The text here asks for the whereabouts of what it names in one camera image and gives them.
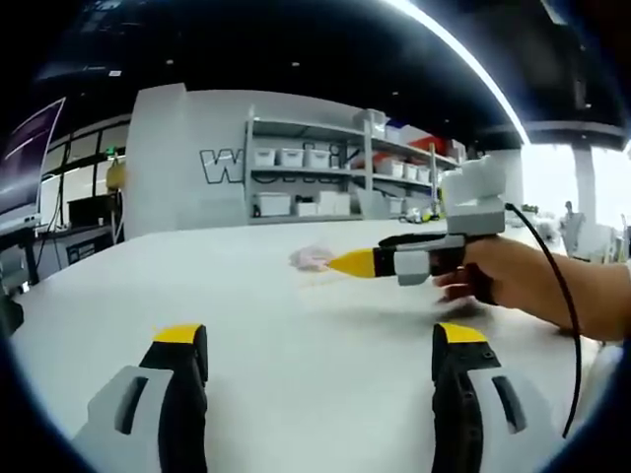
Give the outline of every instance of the yellow object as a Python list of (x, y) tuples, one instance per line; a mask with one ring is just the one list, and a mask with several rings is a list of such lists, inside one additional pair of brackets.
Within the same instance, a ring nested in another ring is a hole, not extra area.
[(107, 170), (105, 184), (108, 189), (122, 189), (125, 187), (125, 163), (114, 161)]
[(375, 258), (371, 249), (358, 249), (329, 261), (326, 266), (356, 278), (374, 278)]
[(197, 332), (199, 327), (201, 327), (200, 323), (174, 325), (158, 333), (158, 335), (154, 337), (154, 342), (193, 343), (195, 332)]
[(445, 330), (447, 343), (487, 342), (486, 337), (474, 328), (455, 325), (454, 323), (440, 323), (439, 325)]

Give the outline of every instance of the black ceiling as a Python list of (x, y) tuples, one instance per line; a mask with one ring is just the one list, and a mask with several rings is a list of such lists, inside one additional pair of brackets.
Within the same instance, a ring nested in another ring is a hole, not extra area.
[[(550, 20), (540, 0), (413, 3), (479, 59), (522, 121), (625, 126), (615, 69), (598, 49), (603, 41), (579, 40), (576, 29)], [(464, 142), (509, 123), (459, 57), (380, 0), (105, 0), (74, 14), (15, 121), (67, 96), (58, 127), (65, 134), (130, 112), (139, 89), (185, 82), (379, 108)]]

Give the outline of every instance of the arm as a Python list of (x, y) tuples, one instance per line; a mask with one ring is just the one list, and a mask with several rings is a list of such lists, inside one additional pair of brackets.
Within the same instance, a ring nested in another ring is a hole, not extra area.
[[(631, 334), (629, 268), (553, 256), (568, 283), (582, 333), (598, 340), (622, 340)], [(540, 250), (495, 237), (468, 245), (464, 262), (476, 263), (495, 280), (493, 296), (498, 304), (571, 326), (559, 283)]]

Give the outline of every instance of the human hand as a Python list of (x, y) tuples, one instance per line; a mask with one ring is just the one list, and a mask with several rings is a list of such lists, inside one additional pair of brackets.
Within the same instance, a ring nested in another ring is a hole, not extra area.
[(438, 276), (434, 284), (445, 290), (443, 303), (472, 296), (470, 270), (466, 266), (475, 264), (493, 280), (491, 295), (496, 304), (527, 309), (532, 296), (528, 280), (536, 278), (541, 256), (525, 244), (500, 236), (479, 239), (466, 246), (463, 267)]

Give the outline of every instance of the screen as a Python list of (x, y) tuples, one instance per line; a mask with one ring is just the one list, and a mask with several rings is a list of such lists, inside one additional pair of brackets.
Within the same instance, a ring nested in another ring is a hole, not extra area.
[(43, 108), (9, 136), (0, 155), (0, 215), (37, 204), (41, 166), (63, 103)]

